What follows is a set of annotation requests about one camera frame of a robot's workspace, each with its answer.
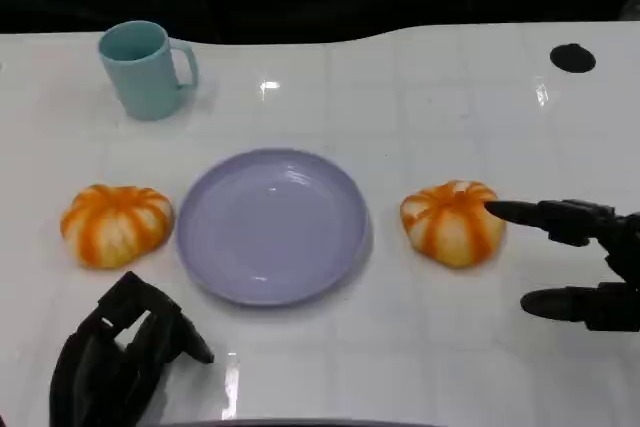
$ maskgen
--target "pumpkin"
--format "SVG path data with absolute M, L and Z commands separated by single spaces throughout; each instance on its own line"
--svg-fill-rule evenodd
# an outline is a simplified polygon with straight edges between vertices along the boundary
M 404 199 L 400 217 L 415 250 L 449 267 L 468 267 L 500 245 L 505 222 L 484 208 L 496 199 L 481 182 L 452 180 Z
M 154 250 L 169 236 L 173 210 L 153 189 L 92 185 L 60 221 L 60 232 L 81 264 L 115 269 Z

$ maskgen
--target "orange striped pumpkin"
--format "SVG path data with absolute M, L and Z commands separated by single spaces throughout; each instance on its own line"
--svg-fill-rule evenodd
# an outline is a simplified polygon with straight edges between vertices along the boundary
M 115 269 L 157 248 L 173 228 L 169 200 L 153 189 L 92 185 L 60 221 L 60 232 L 81 264 Z
M 452 180 L 404 199 L 400 217 L 414 249 L 449 267 L 469 267 L 500 245 L 505 222 L 484 208 L 496 199 L 480 182 Z

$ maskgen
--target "plate rim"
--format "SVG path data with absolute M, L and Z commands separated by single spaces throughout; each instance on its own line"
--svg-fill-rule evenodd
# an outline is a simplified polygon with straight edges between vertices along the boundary
M 359 239 L 357 248 L 354 250 L 354 256 L 350 263 L 351 265 L 348 268 L 345 268 L 343 271 L 340 271 L 336 275 L 332 276 L 327 282 L 321 283 L 320 287 L 312 289 L 309 292 L 304 292 L 302 294 L 292 296 L 292 298 L 287 300 L 275 300 L 275 299 L 259 300 L 259 299 L 248 299 L 248 298 L 240 299 L 238 297 L 234 297 L 232 294 L 229 294 L 228 292 L 225 292 L 224 289 L 212 288 L 208 283 L 204 282 L 200 278 L 200 276 L 194 271 L 192 267 L 190 267 L 190 263 L 186 261 L 186 254 L 184 252 L 183 242 L 180 241 L 180 238 L 181 238 L 180 232 L 184 231 L 184 228 L 185 228 L 183 227 L 183 221 L 182 221 L 182 218 L 184 217 L 183 216 L 184 207 L 185 205 L 187 205 L 187 203 L 190 203 L 189 201 L 191 197 L 195 195 L 194 192 L 197 190 L 200 184 L 204 182 L 204 179 L 212 175 L 216 170 L 221 169 L 226 164 L 236 161 L 239 158 L 262 155 L 262 154 L 271 154 L 271 155 L 294 154 L 294 155 L 312 157 L 315 160 L 319 160 L 321 162 L 324 162 L 325 164 L 328 164 L 331 168 L 339 172 L 340 175 L 344 176 L 347 179 L 347 181 L 352 185 L 358 197 L 358 201 L 362 207 L 361 210 L 364 216 L 364 218 L 362 219 L 364 223 L 362 236 Z M 323 157 L 321 155 L 318 155 L 306 150 L 288 148 L 288 147 L 264 147 L 264 148 L 248 150 L 245 152 L 240 152 L 230 157 L 227 157 L 226 159 L 223 159 L 220 162 L 209 167 L 204 173 L 202 173 L 197 178 L 197 180 L 191 185 L 191 187 L 189 187 L 189 190 L 184 196 L 182 203 L 180 204 L 180 208 L 178 209 L 178 217 L 176 219 L 176 244 L 177 244 L 178 257 L 180 258 L 180 262 L 182 263 L 182 266 L 187 271 L 187 274 L 192 279 L 192 281 L 198 284 L 198 286 L 203 288 L 207 293 L 213 294 L 223 300 L 226 300 L 234 304 L 245 305 L 245 306 L 255 306 L 255 307 L 277 307 L 277 306 L 296 304 L 296 303 L 313 299 L 314 297 L 334 287 L 342 279 L 348 277 L 349 273 L 354 271 L 354 269 L 360 268 L 368 258 L 368 253 L 373 249 L 373 235 L 371 231 L 371 216 L 370 216 L 369 208 L 367 206 L 367 202 L 364 198 L 364 195 L 362 194 L 362 191 L 358 187 L 358 184 L 356 183 L 356 181 L 342 167 L 340 167 L 338 164 L 336 164 L 332 160 L 327 159 L 326 157 Z

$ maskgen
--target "white table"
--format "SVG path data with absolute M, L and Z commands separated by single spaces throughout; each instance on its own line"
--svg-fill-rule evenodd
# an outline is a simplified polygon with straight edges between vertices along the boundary
M 615 279 L 602 250 L 511 226 L 494 262 L 456 275 L 414 254 L 398 219 L 405 195 L 452 178 L 482 180 L 503 198 L 640 210 L 639 24 L 195 45 L 195 104 L 146 124 L 126 118 L 113 97 L 98 37 L 0 36 L 0 415 L 8 427 L 47 425 L 60 348 L 120 276 L 83 270 L 68 256 L 58 221 L 74 194 L 95 182 L 150 186 L 179 207 L 209 166 L 264 146 L 319 153 L 354 177 L 371 210 L 372 257 L 343 288 L 280 310 L 202 293 L 173 239 L 137 262 L 134 271 L 183 307 L 218 359 L 212 368 L 175 362 L 148 422 L 640 423 L 640 337 L 545 321 L 518 304 L 536 288 Z M 571 75 L 551 65 L 551 48 L 568 42 L 594 53 L 595 70 Z

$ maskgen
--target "mug handle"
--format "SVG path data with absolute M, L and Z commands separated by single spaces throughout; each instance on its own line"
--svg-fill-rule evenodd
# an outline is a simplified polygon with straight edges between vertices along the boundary
M 180 84 L 180 89 L 190 89 L 193 90 L 198 86 L 198 81 L 200 74 L 198 72 L 198 63 L 196 62 L 196 56 L 193 54 L 193 50 L 191 46 L 182 40 L 170 39 L 169 45 L 172 49 L 180 50 L 184 52 L 184 55 L 187 56 L 187 61 L 189 62 L 189 69 L 191 69 L 191 83 L 190 84 Z

